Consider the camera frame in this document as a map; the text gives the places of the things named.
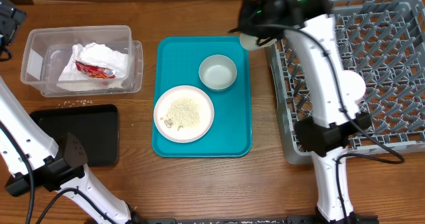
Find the white plastic cup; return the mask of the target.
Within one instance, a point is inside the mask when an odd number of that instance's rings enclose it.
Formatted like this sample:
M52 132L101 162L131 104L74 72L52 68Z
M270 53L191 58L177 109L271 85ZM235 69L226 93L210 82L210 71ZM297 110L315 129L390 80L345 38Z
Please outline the white plastic cup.
M266 47L271 46L272 44L276 42L276 39L272 39L272 40L260 39L260 43L261 42L266 42L266 43L264 43L263 45L258 45L257 40L258 40L257 37L247 35L244 33L240 33L239 35L240 45L247 51L253 51L256 49L264 49Z

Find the grey-green small bowl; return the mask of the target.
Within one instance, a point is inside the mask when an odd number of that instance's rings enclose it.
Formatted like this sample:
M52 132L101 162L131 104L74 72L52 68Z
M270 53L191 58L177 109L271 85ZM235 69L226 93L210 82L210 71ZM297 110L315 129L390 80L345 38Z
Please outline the grey-green small bowl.
M209 56L199 67L201 82L215 91L229 88L236 80L237 74L235 63L224 55Z

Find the red snack wrapper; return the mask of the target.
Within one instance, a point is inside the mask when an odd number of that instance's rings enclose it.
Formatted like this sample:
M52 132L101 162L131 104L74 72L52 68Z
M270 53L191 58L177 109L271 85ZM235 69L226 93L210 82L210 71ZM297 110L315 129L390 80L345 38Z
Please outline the red snack wrapper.
M95 80L102 80L101 84L109 85L108 79L115 79L116 72L113 69L94 66L79 60L76 60L75 66L79 72L87 76L88 78Z

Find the pink small bowl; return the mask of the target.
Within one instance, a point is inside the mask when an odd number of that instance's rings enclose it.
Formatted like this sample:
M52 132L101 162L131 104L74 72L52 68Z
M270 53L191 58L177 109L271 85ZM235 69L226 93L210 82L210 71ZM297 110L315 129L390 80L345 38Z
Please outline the pink small bowl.
M344 70L342 74L342 90L345 99L359 105L366 92L366 84L362 76L352 70Z

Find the large white plate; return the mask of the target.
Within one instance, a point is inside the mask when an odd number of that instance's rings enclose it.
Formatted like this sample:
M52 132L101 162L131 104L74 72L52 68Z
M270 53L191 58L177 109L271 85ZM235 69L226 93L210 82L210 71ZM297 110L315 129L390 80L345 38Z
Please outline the large white plate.
M177 143L194 142L213 124L213 102L200 88L176 86L164 92L155 103L153 121L166 139Z

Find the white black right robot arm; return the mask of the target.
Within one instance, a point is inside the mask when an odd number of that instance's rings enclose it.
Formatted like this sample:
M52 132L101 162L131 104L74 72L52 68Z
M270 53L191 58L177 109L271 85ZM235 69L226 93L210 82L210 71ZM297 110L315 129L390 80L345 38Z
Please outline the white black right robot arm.
M371 117L359 109L365 81L341 63L335 24L329 0L245 0L236 32L247 50L286 39L301 64L313 109L295 131L311 155L318 188L316 214L306 222L376 223L356 214L349 199L349 136L365 134Z

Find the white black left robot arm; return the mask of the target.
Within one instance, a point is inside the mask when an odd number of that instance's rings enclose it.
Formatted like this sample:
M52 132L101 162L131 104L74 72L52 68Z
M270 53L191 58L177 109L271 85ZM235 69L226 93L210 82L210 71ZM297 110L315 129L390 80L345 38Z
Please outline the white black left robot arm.
M97 223L142 223L137 213L96 178L82 144L72 134L56 143L28 115L5 82L1 83L1 157L11 174L6 190L29 194L30 223L35 189L67 196Z

